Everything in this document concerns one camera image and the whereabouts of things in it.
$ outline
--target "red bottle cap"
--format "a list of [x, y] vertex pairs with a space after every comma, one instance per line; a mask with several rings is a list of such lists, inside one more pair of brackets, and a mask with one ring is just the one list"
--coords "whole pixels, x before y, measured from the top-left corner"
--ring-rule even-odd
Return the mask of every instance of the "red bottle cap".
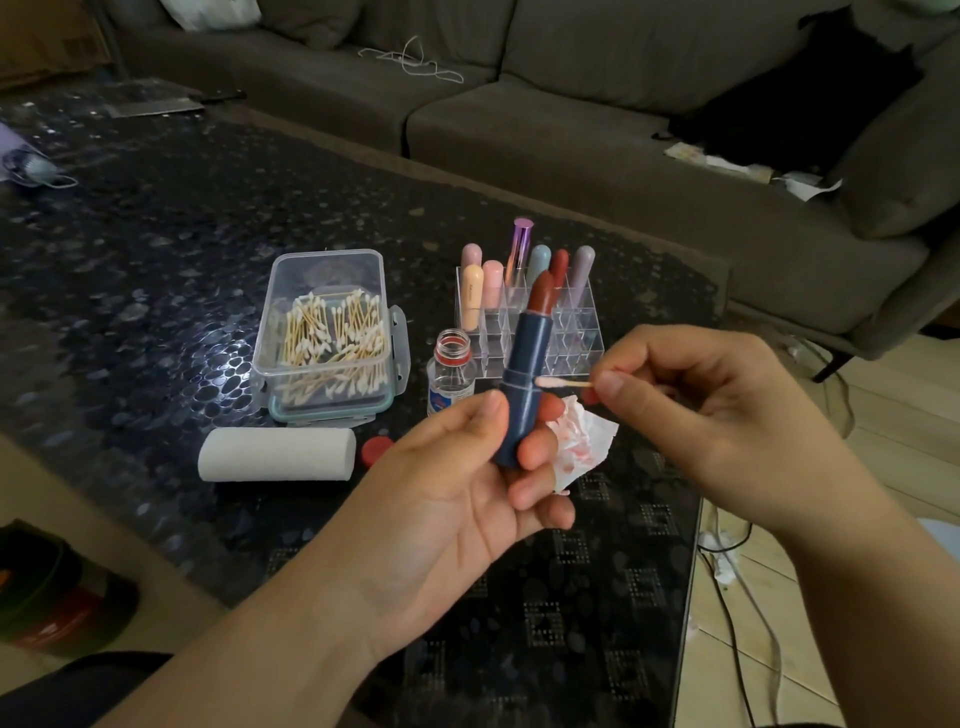
[[373, 463], [380, 459], [388, 449], [394, 446], [394, 441], [386, 435], [377, 435], [363, 444], [360, 448], [360, 460], [367, 466], [367, 470], [373, 467]]

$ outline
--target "hand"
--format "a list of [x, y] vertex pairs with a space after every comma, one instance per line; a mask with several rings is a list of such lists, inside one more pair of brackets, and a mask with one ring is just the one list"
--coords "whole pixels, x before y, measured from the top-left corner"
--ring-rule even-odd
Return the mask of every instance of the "hand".
[[[823, 530], [835, 514], [846, 512], [837, 508], [838, 498], [853, 484], [876, 488], [756, 336], [637, 327], [607, 351], [590, 378], [600, 401], [704, 496], [775, 534]], [[696, 409], [678, 404], [664, 389], [675, 389]]]
[[507, 431], [501, 392], [424, 420], [290, 566], [314, 582], [324, 570], [328, 589], [366, 623], [372, 658], [382, 660], [429, 629], [507, 548], [543, 528], [573, 525], [570, 499], [553, 493], [557, 439], [543, 424], [563, 412], [558, 398], [543, 396], [540, 424], [517, 450], [519, 473], [491, 462]]

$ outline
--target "blue lipstick tube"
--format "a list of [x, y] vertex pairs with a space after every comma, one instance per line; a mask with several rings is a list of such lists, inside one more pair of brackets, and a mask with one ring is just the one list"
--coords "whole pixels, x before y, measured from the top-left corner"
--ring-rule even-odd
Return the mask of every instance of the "blue lipstick tube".
[[500, 382], [500, 391], [510, 404], [510, 424], [507, 436], [493, 457], [493, 462], [504, 468], [519, 469], [516, 448], [537, 424], [542, 390], [534, 383], [543, 371], [543, 362], [553, 321], [549, 314], [524, 311], [516, 323], [514, 348]]

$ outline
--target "left hand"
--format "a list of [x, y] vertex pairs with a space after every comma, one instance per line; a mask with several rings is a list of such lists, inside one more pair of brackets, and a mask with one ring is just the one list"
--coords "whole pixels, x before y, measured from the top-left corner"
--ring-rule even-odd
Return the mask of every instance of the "left hand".
[[573, 525], [570, 499], [553, 492], [557, 438], [543, 424], [563, 411], [557, 397], [543, 395], [516, 473], [491, 461], [507, 431], [501, 392], [424, 420], [284, 571], [323, 581], [357, 622], [372, 659], [384, 659], [429, 629], [517, 541]]

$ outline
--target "face mask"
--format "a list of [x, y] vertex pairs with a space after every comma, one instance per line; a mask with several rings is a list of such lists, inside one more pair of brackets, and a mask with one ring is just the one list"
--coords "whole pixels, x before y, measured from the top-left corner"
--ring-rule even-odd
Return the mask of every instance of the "face mask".
[[0, 182], [5, 180], [24, 187], [47, 186], [55, 189], [72, 187], [77, 183], [10, 127], [0, 123]]

